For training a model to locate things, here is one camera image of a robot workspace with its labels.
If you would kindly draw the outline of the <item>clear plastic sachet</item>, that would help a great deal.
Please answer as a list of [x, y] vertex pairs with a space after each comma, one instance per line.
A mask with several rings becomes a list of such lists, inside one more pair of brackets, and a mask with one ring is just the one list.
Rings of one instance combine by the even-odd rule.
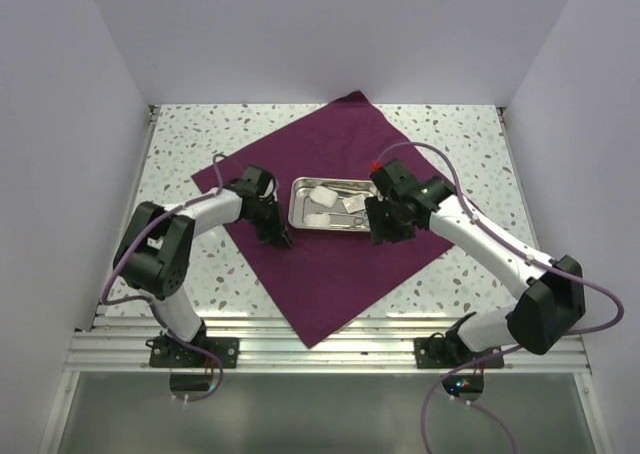
[[352, 214], [366, 209], [365, 200], [366, 197], [363, 194], [358, 194], [343, 198], [342, 203], [345, 211]]

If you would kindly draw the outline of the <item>white gauze pad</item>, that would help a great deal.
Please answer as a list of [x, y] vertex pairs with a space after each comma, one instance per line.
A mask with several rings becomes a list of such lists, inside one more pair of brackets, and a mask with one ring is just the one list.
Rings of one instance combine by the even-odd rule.
[[338, 199], [338, 193], [323, 186], [316, 186], [309, 192], [308, 197], [316, 204], [331, 208]]
[[331, 225], [331, 218], [328, 213], [313, 213], [304, 217], [304, 225], [313, 228], [327, 228]]

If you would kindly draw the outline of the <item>steel forceps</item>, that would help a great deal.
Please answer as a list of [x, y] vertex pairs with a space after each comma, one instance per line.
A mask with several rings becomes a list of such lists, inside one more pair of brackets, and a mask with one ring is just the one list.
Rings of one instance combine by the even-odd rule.
[[371, 194], [371, 192], [367, 189], [359, 189], [358, 187], [354, 186], [323, 184], [323, 187], [326, 187], [327, 189], [333, 190], [345, 196], [355, 196], [360, 194], [368, 196]]
[[368, 228], [369, 223], [365, 215], [356, 215], [349, 213], [330, 213], [330, 225], [340, 228]]

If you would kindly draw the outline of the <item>steel instrument tray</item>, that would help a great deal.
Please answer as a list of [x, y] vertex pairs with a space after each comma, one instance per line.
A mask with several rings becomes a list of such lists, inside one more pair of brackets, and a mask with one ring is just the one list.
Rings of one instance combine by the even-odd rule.
[[368, 232], [365, 200], [378, 195], [367, 180], [299, 177], [292, 183], [288, 221], [303, 230]]

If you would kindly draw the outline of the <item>purple cloth mat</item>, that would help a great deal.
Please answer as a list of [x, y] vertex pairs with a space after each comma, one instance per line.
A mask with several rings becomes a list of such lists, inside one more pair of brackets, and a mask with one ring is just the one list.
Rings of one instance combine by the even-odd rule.
[[[392, 148], [420, 179], [436, 169], [364, 95], [352, 93], [298, 116], [281, 107], [210, 107], [199, 122], [198, 144], [225, 153], [217, 168], [193, 177], [201, 191], [217, 173], [237, 175], [249, 165], [272, 172], [288, 204], [299, 177], [363, 179]], [[425, 231], [396, 244], [374, 245], [365, 233], [292, 229], [291, 248], [267, 246], [238, 222], [198, 239], [189, 275], [201, 307], [259, 313], [265, 291], [301, 341], [314, 346], [442, 257], [451, 247]]]

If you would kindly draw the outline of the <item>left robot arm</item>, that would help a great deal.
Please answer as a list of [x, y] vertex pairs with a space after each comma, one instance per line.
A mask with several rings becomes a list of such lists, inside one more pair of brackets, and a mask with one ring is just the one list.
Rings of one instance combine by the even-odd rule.
[[219, 227], [244, 221], [260, 242], [290, 248], [292, 240], [277, 199], [277, 181], [269, 171], [249, 166], [242, 177], [221, 184], [212, 192], [175, 205], [139, 204], [129, 221], [113, 261], [113, 274], [102, 294], [110, 299], [114, 281], [142, 293], [164, 331], [173, 339], [172, 353], [185, 366], [201, 364], [208, 353], [199, 336], [204, 322], [196, 314], [183, 288], [194, 239]]

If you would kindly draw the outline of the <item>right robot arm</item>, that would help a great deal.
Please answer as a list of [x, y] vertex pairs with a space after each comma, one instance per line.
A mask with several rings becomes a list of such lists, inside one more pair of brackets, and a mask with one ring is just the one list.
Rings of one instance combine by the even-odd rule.
[[374, 244], [397, 243], [422, 229], [462, 249], [493, 274], [515, 304], [465, 315], [436, 336], [431, 352], [468, 366], [482, 352], [509, 344], [543, 355], [584, 316], [582, 267], [519, 242], [468, 204], [448, 180], [419, 180], [399, 160], [370, 175], [379, 194], [366, 200]]

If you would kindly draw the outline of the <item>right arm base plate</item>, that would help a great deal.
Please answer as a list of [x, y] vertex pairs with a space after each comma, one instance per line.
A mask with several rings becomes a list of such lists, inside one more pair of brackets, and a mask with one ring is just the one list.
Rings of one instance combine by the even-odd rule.
[[484, 356], [500, 353], [499, 347], [472, 352], [463, 344], [435, 333], [430, 337], [415, 338], [413, 352], [418, 369], [453, 369]]

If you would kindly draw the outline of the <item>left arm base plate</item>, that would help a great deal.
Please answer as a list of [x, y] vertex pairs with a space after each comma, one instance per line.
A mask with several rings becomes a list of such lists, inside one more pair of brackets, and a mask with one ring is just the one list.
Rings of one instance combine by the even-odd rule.
[[[213, 367], [214, 361], [205, 354], [182, 346], [167, 336], [148, 339], [145, 346], [151, 350], [149, 366], [152, 368], [205, 368]], [[237, 365], [240, 353], [240, 341], [232, 337], [207, 337], [201, 339], [197, 347], [217, 357], [224, 369], [233, 369]]]

